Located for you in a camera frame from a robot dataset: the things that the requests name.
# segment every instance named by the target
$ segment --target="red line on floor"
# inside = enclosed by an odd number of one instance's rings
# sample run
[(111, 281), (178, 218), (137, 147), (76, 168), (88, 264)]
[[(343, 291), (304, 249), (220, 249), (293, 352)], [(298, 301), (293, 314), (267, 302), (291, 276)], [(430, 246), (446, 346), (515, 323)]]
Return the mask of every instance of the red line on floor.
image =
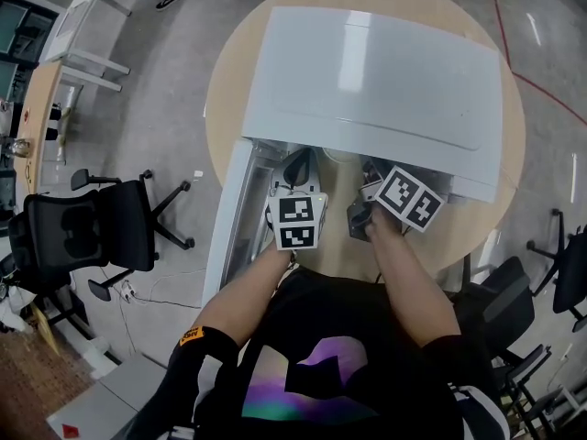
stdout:
[(505, 38), (504, 23), (502, 22), (502, 12), (499, 10), (497, 0), (493, 0), (493, 4), (495, 5), (495, 13), (497, 13), (497, 22), (499, 23), (499, 29), (500, 31), (502, 31), (502, 41), (504, 42), (505, 60), (507, 61), (507, 65), (511, 67), (512, 63), (510, 61), (510, 50), (507, 47), (507, 39)]
[(585, 119), (583, 119), (575, 111), (573, 111), (572, 109), (570, 109), (570, 107), (568, 107), (566, 104), (564, 104), (554, 94), (548, 92), (547, 90), (545, 90), (541, 86), (538, 86), (537, 84), (535, 84), (531, 80), (528, 80), (524, 75), (520, 75), (519, 73), (516, 73), (515, 71), (512, 71), (512, 73), (514, 74), (515, 77), (519, 78), (520, 80), (523, 80), (524, 82), (528, 83), (530, 86), (533, 86), (534, 88), (536, 88), (537, 90), (539, 90), (541, 93), (543, 93), (546, 96), (548, 96), (552, 101), (554, 101), (554, 102), (558, 103), (559, 105), (561, 105), (562, 107), (564, 107), (567, 111), (569, 111), (572, 115), (574, 115), (575, 117), (577, 117), (577, 119), (579, 119), (581, 122), (583, 122), (584, 125), (587, 126), (587, 121)]
[[(500, 28), (500, 31), (502, 32), (502, 40), (504, 41), (505, 59), (507, 60), (507, 65), (509, 65), (510, 70), (511, 70), (512, 63), (510, 61), (510, 51), (509, 51), (509, 49), (507, 47), (507, 39), (505, 38), (504, 23), (502, 22), (502, 13), (501, 13), (501, 11), (499, 9), (499, 5), (497, 3), (497, 0), (493, 0), (493, 4), (495, 5), (495, 13), (497, 14), (497, 22), (499, 23), (499, 28)], [(534, 88), (536, 88), (537, 90), (539, 90), (541, 93), (543, 93), (546, 96), (548, 96), (555, 103), (558, 103), (559, 105), (561, 105), (562, 107), (564, 107), (567, 111), (569, 111), (572, 115), (574, 115), (575, 117), (577, 117), (577, 119), (579, 119), (581, 122), (583, 122), (584, 125), (587, 126), (587, 121), (585, 119), (583, 119), (575, 111), (573, 111), (572, 109), (570, 109), (570, 107), (568, 107), (566, 104), (564, 104), (554, 94), (548, 92), (547, 90), (545, 90), (541, 86), (538, 86), (537, 84), (535, 84), (531, 80), (528, 80), (524, 75), (520, 75), (519, 73), (516, 73), (515, 71), (512, 71), (512, 74), (515, 77), (519, 78), (520, 80), (528, 83), (530, 86), (533, 86)]]

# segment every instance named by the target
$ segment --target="black shoe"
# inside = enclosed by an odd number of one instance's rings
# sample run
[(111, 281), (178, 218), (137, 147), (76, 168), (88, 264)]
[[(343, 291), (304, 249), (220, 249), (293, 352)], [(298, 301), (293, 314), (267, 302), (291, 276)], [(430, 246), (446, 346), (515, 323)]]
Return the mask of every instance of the black shoe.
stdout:
[(164, 9), (169, 8), (177, 1), (178, 0), (163, 0), (162, 2), (159, 2), (157, 6), (155, 6), (155, 8), (157, 8), (157, 11), (163, 11)]

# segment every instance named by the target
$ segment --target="forearm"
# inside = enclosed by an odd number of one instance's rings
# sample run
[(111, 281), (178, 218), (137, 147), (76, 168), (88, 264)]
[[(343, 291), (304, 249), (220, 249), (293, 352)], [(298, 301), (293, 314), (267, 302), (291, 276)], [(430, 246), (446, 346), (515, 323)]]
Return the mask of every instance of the forearm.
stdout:
[(271, 243), (240, 277), (202, 309), (194, 326), (214, 327), (243, 347), (265, 314), (290, 256), (290, 251), (278, 251)]
[(403, 236), (373, 242), (393, 311), (405, 331), (423, 347), (460, 334), (447, 296), (427, 274)]

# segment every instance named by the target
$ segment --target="metal kettle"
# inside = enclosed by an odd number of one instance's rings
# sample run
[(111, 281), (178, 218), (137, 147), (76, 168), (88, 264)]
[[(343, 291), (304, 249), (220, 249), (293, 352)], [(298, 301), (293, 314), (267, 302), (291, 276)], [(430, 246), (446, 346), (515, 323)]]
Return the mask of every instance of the metal kettle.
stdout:
[(10, 151), (15, 157), (28, 158), (31, 152), (30, 141), (26, 138), (17, 138), (12, 142)]

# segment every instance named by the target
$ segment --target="hand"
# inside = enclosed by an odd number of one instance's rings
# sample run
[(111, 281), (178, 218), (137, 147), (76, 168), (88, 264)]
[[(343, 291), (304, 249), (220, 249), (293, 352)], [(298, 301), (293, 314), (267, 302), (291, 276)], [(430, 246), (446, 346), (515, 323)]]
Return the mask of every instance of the hand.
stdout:
[(371, 222), (365, 233), (373, 245), (385, 244), (390, 239), (402, 236), (402, 222), (387, 212), (382, 205), (374, 203), (371, 209)]

